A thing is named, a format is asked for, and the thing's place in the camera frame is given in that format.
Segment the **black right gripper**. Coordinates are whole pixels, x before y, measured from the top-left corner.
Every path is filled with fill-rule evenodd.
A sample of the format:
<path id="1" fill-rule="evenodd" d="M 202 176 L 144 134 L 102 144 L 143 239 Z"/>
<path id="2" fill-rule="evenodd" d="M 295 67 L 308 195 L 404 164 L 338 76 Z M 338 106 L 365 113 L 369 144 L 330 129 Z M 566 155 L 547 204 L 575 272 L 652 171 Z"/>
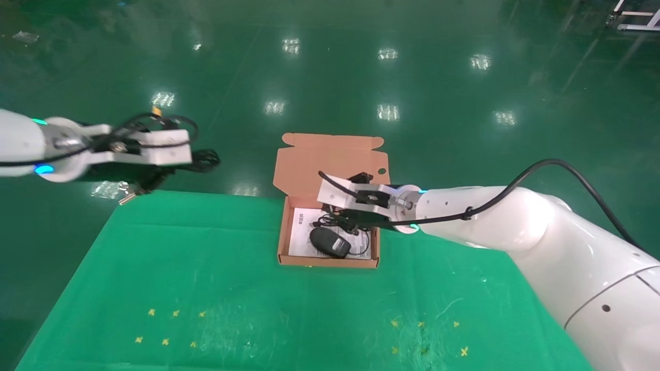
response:
<path id="1" fill-rule="evenodd" d="M 373 179 L 372 174 L 361 172 L 349 178 L 351 183 L 370 184 Z M 358 209 L 351 209 L 351 218 L 343 214 L 342 209 L 337 209 L 333 205 L 323 205 L 322 226 L 325 228 L 339 228 L 347 234 L 358 234 L 361 230 L 370 230 L 372 228 L 382 228 L 391 231 L 397 231 L 395 226 L 389 225 L 390 219 L 382 214 L 375 213 L 373 206 L 360 206 Z"/>

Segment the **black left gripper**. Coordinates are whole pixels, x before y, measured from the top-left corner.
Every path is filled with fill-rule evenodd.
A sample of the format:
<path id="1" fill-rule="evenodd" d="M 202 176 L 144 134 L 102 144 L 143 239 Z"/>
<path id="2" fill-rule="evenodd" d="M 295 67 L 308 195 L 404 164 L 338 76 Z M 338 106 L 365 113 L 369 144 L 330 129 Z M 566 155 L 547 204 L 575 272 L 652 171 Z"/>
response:
<path id="1" fill-rule="evenodd" d="M 205 171 L 205 151 L 191 153 L 191 171 Z M 135 182 L 135 195 L 157 190 L 174 173 L 166 166 L 145 164 L 95 164 L 85 173 L 85 182 Z"/>

